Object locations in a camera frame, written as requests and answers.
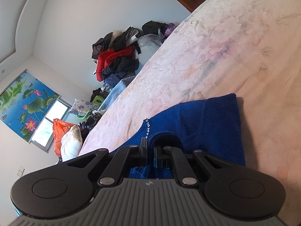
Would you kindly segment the blue beaded knit sweater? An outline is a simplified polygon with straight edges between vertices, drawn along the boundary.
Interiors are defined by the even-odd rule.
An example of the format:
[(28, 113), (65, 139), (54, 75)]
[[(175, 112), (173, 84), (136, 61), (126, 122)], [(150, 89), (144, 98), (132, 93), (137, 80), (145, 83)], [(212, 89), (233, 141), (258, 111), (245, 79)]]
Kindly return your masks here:
[(203, 150), (227, 161), (245, 165), (241, 121), (236, 94), (174, 105), (143, 120), (140, 129), (123, 146), (147, 139), (153, 152), (158, 138), (172, 140), (183, 153)]

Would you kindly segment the dark clothes pile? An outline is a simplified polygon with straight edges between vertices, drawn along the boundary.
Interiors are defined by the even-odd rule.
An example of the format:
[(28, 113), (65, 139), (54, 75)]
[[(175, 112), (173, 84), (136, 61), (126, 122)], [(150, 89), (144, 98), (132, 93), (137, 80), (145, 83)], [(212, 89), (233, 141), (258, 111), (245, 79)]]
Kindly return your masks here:
[[(115, 52), (119, 52), (129, 46), (133, 46), (135, 48), (134, 52), (141, 52), (138, 45), (139, 37), (140, 30), (135, 27), (128, 27), (125, 31), (110, 32), (105, 37), (98, 39), (98, 41), (92, 45), (91, 59), (97, 64), (98, 55), (100, 53), (109, 49), (114, 49)], [(134, 71), (138, 68), (138, 66), (139, 62), (134, 58), (134, 54), (129, 57), (118, 57), (102, 71), (103, 81), (113, 74)]]

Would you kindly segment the leopard print garment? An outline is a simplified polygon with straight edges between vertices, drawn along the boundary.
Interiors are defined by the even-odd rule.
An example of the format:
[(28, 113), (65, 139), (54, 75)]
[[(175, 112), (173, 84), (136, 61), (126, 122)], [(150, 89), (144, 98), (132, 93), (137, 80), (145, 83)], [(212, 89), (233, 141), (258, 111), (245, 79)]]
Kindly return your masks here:
[(101, 118), (102, 114), (100, 112), (93, 112), (87, 117), (86, 121), (82, 122), (81, 126), (83, 129), (91, 131), (97, 125)]

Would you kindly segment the floral print pillow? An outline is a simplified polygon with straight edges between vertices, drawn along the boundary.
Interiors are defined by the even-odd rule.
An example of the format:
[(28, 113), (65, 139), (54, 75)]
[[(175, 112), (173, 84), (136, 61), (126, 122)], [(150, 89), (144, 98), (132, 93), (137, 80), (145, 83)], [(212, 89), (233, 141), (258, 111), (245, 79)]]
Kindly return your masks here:
[(70, 114), (85, 116), (88, 112), (92, 112), (98, 109), (98, 105), (95, 103), (91, 103), (89, 101), (84, 101), (81, 99), (75, 99), (74, 104), (68, 111)]

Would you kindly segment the light blue knit blanket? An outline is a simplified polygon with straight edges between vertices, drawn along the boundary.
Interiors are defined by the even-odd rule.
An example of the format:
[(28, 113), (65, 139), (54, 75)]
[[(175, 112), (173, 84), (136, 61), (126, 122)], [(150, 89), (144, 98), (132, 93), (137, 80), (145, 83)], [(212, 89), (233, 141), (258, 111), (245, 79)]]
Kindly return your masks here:
[(100, 112), (106, 112), (109, 107), (117, 100), (118, 96), (128, 87), (128, 85), (134, 80), (135, 76), (122, 79), (109, 93), (107, 98), (98, 108)]

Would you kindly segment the green and black bag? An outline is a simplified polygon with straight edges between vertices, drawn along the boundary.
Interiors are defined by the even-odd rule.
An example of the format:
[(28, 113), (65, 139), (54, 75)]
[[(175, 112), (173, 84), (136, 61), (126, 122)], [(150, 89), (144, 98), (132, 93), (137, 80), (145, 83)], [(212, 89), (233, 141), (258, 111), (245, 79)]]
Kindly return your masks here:
[(109, 95), (109, 91), (104, 91), (101, 88), (95, 89), (92, 91), (92, 95), (90, 97), (90, 102), (94, 104), (102, 104), (104, 100)]

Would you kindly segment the orange plastic bag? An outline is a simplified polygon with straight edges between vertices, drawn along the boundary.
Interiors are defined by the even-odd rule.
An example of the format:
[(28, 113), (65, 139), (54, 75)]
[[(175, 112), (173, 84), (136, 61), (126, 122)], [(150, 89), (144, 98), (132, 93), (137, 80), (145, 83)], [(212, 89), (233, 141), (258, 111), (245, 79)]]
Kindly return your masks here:
[(53, 120), (52, 130), (54, 135), (54, 152), (57, 157), (61, 157), (61, 139), (72, 126), (74, 126), (74, 124), (64, 122), (57, 118)]

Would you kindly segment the red garment on pile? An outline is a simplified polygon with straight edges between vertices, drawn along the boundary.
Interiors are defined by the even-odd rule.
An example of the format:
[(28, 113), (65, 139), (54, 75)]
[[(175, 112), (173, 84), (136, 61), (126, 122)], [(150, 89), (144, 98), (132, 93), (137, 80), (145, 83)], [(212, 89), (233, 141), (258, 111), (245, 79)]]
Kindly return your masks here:
[(98, 82), (103, 81), (102, 71), (106, 69), (113, 60), (117, 59), (121, 56), (132, 56), (134, 54), (135, 48), (133, 46), (129, 46), (120, 50), (119, 52), (115, 52), (114, 49), (106, 50), (98, 55), (97, 59), (97, 67), (95, 70), (96, 78)]

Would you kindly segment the clear plastic storage bag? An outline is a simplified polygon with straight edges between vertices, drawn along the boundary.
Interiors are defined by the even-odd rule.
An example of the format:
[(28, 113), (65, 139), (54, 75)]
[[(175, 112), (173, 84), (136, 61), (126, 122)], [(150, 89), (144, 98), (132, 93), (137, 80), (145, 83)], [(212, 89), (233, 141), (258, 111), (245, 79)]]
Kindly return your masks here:
[(138, 45), (141, 51), (137, 55), (138, 59), (147, 61), (162, 45), (162, 37), (155, 34), (143, 35), (138, 39)]

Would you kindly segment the lotus print roller blind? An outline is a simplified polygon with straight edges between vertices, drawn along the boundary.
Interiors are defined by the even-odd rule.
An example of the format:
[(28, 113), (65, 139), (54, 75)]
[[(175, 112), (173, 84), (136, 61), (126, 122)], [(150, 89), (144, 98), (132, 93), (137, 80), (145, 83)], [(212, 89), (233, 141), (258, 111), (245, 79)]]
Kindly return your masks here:
[(24, 71), (1, 94), (1, 121), (29, 142), (58, 97), (59, 94)]

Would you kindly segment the black bag on pile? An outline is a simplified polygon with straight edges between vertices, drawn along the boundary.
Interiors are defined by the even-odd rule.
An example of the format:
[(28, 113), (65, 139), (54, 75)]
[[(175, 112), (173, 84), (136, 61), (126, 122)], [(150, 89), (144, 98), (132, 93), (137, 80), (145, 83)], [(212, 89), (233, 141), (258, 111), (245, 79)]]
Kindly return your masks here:
[(142, 31), (144, 35), (146, 34), (155, 34), (155, 35), (163, 35), (168, 28), (168, 24), (156, 22), (156, 21), (148, 21), (142, 26)]

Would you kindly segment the purple cloth bundle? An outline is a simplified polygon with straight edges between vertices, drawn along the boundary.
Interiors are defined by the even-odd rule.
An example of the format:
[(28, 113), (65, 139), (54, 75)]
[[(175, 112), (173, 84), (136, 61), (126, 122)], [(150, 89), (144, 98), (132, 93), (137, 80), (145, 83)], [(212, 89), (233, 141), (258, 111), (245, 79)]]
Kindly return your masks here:
[(164, 37), (167, 38), (171, 35), (171, 33), (177, 28), (177, 25), (174, 23), (169, 23), (168, 27), (166, 28), (165, 32), (164, 32)]

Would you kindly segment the pink bed blanket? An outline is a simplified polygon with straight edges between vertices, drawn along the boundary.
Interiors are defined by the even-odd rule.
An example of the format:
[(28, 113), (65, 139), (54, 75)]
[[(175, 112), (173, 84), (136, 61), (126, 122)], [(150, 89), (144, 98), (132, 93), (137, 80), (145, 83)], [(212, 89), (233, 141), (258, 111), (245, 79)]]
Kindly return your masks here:
[(143, 66), (83, 144), (114, 150), (144, 119), (234, 93), (247, 166), (278, 179), (300, 223), (300, 0), (206, 0)]

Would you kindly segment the window with metal frame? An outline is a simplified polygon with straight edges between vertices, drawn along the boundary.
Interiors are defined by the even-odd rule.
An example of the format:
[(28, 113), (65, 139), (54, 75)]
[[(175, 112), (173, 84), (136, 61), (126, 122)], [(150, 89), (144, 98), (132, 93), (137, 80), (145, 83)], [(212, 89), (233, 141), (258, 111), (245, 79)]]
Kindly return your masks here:
[(69, 115), (70, 107), (71, 105), (61, 98), (56, 99), (31, 136), (30, 143), (48, 153), (54, 142), (54, 119), (65, 121)]

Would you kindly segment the white wall switch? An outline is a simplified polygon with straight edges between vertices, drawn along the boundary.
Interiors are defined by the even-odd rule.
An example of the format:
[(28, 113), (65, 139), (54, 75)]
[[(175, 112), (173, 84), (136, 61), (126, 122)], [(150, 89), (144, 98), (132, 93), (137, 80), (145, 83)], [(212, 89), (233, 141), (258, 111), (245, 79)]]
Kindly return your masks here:
[(17, 171), (17, 176), (21, 178), (24, 175), (24, 171), (25, 171), (25, 168), (23, 166), (20, 166)]

